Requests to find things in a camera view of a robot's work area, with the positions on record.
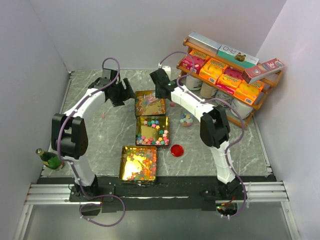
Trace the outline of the gold tin of stick candies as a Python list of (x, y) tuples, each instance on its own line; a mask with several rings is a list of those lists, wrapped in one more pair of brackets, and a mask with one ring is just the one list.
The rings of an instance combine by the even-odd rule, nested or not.
[(154, 90), (136, 91), (134, 112), (136, 117), (165, 116), (166, 100), (157, 98)]

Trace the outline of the clear glass jar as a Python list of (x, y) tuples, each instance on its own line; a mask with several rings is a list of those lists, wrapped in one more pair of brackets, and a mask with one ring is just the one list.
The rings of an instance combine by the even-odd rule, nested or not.
[(183, 112), (180, 118), (180, 124), (183, 127), (190, 127), (194, 123), (194, 116), (189, 112)]

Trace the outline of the gold tin of star candies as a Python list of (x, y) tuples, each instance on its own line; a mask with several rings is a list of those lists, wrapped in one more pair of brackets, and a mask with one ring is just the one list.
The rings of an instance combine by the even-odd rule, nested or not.
[(168, 116), (139, 116), (136, 119), (135, 144), (167, 148), (170, 145)]

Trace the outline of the red jar lid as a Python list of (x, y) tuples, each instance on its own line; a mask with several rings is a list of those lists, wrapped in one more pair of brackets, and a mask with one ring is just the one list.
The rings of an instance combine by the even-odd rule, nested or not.
[(179, 144), (174, 144), (170, 148), (170, 152), (174, 157), (181, 157), (184, 154), (184, 148)]

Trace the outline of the gold tin of gummy candies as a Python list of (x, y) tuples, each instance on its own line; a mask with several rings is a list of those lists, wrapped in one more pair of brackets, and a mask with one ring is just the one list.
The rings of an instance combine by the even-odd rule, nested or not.
[(155, 146), (122, 147), (119, 180), (123, 183), (151, 184), (156, 181), (157, 148)]

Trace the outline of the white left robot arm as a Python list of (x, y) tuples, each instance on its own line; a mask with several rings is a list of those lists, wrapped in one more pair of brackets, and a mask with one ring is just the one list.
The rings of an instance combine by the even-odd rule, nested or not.
[(52, 117), (51, 147), (60, 160), (69, 165), (75, 192), (87, 201), (98, 197), (99, 185), (86, 155), (89, 146), (86, 122), (105, 102), (111, 101), (113, 107), (119, 107), (133, 98), (135, 93), (128, 78), (121, 79), (118, 70), (106, 68), (73, 107)]

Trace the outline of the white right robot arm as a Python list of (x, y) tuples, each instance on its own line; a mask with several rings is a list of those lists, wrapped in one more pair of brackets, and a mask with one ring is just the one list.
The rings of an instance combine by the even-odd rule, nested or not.
[(223, 106), (214, 106), (201, 100), (188, 88), (181, 85), (179, 79), (170, 80), (164, 69), (158, 68), (150, 74), (155, 85), (155, 95), (168, 99), (189, 111), (200, 122), (200, 138), (209, 147), (216, 166), (217, 179), (223, 183), (218, 193), (223, 199), (230, 199), (236, 194), (236, 188), (242, 187), (243, 198), (247, 199), (246, 187), (233, 167), (230, 148), (244, 136), (245, 126), (241, 122), (241, 135), (230, 142), (231, 131), (228, 117)]

